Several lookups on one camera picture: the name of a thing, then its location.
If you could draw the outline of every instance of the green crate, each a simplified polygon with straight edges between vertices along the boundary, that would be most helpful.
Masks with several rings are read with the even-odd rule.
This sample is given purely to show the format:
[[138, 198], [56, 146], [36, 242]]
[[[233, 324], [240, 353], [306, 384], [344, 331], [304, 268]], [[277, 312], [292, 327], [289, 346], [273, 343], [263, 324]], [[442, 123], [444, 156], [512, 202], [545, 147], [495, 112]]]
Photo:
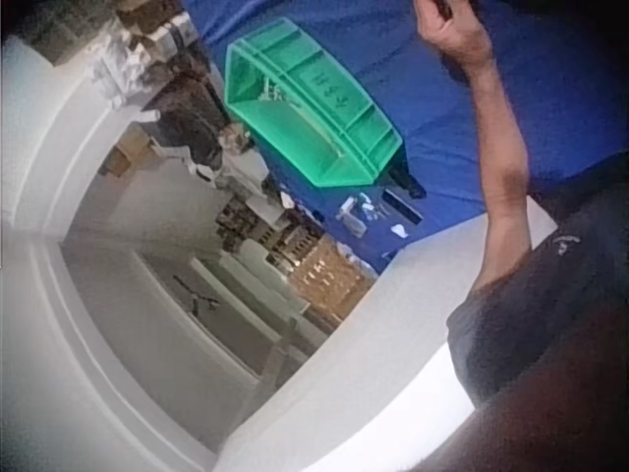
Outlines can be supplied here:
[[402, 145], [363, 88], [291, 21], [229, 45], [226, 103], [317, 187], [372, 184]]

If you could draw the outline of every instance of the cardboard box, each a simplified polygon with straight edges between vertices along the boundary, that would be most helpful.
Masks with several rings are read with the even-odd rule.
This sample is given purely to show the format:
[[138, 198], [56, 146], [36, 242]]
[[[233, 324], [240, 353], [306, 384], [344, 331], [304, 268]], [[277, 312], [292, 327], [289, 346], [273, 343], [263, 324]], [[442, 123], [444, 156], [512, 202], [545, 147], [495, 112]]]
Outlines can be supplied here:
[[175, 38], [165, 27], [159, 27], [151, 34], [142, 36], [140, 42], [155, 61], [168, 62], [179, 52]]
[[199, 33], [193, 24], [192, 19], [188, 12], [181, 13], [173, 18], [170, 23], [177, 29], [184, 41], [184, 46], [188, 47], [197, 39], [199, 39]]
[[112, 174], [114, 177], [120, 178], [131, 167], [131, 162], [125, 154], [123, 154], [117, 147], [111, 149], [105, 161], [102, 164], [101, 169], [104, 173]]
[[150, 135], [138, 123], [132, 123], [127, 127], [116, 145], [125, 157], [135, 166], [147, 164], [157, 154], [151, 147]]
[[149, 34], [184, 8], [179, 0], [118, 0], [116, 15], [130, 32]]

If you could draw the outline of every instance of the hand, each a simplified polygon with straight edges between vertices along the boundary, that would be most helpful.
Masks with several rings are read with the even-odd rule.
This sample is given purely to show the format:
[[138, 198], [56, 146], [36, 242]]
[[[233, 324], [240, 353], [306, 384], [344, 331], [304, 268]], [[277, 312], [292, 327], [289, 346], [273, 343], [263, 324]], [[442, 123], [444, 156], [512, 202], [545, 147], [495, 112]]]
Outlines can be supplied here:
[[493, 64], [491, 40], [475, 15], [469, 0], [442, 0], [452, 10], [446, 20], [436, 6], [436, 0], [415, 0], [418, 32], [429, 44], [452, 57], [468, 76]]

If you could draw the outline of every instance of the box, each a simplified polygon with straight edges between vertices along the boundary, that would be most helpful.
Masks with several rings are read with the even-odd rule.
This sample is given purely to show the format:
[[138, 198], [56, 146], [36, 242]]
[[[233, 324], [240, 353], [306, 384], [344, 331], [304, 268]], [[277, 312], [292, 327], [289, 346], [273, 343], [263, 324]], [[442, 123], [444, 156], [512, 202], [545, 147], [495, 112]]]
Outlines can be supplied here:
[[150, 57], [159, 62], [168, 62], [179, 52], [175, 38], [165, 27], [159, 27], [151, 34], [142, 36], [140, 42]]
[[155, 31], [184, 9], [178, 0], [118, 0], [115, 8], [120, 22], [135, 34]]
[[157, 158], [151, 144], [151, 138], [143, 127], [138, 123], [132, 123], [127, 127], [116, 147], [133, 165], [141, 166]]
[[111, 149], [101, 166], [101, 174], [111, 174], [120, 178], [131, 167], [131, 162], [117, 147]]
[[318, 241], [289, 281], [332, 327], [339, 326], [373, 286], [373, 280], [339, 254], [328, 235]]
[[184, 41], [184, 46], [188, 47], [197, 39], [199, 39], [199, 33], [193, 24], [192, 19], [188, 12], [181, 13], [173, 18], [170, 23], [177, 29]]

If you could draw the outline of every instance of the white wall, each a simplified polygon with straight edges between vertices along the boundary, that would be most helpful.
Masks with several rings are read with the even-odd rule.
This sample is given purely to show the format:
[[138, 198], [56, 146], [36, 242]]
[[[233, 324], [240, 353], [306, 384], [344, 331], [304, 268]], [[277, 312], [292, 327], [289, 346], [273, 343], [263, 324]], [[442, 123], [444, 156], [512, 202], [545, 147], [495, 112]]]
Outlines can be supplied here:
[[120, 179], [96, 175], [70, 232], [217, 252], [214, 219], [230, 198], [190, 175], [177, 160]]
[[85, 66], [86, 58], [78, 54], [52, 67], [14, 36], [2, 45], [3, 219], [13, 219], [36, 151], [56, 114], [83, 80]]
[[146, 393], [193, 437], [218, 451], [254, 387], [208, 355], [134, 271], [131, 253], [64, 248], [68, 270], [109, 346]]
[[3, 470], [210, 470], [215, 455], [108, 351], [72, 293], [57, 245], [6, 227], [4, 243]]
[[304, 472], [411, 470], [472, 414], [447, 344], [364, 428]]

